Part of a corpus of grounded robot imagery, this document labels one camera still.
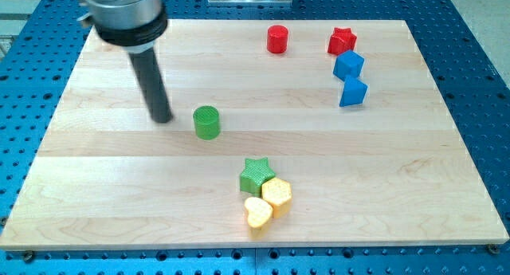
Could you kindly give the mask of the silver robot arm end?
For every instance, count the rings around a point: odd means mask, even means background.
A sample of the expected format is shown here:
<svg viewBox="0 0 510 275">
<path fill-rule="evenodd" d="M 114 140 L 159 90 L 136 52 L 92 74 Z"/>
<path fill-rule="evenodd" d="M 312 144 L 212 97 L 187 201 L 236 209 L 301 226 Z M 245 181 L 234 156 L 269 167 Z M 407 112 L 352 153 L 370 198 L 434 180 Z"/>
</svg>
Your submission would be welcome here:
<svg viewBox="0 0 510 275">
<path fill-rule="evenodd" d="M 87 13 L 78 18 L 83 27 L 92 26 L 98 36 L 129 53 L 143 53 L 154 47 L 167 28 L 163 0 L 77 0 Z"/>
</svg>

